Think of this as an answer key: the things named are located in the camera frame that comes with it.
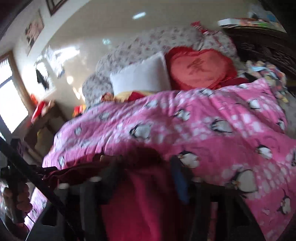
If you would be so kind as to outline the person's left hand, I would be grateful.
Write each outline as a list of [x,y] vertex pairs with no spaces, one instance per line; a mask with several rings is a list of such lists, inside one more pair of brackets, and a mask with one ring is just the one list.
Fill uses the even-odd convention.
[[25,218],[33,209],[29,199],[29,187],[26,183],[18,184],[18,193],[14,194],[10,188],[3,191],[4,204],[7,216],[13,221],[15,214],[20,211],[21,217]]

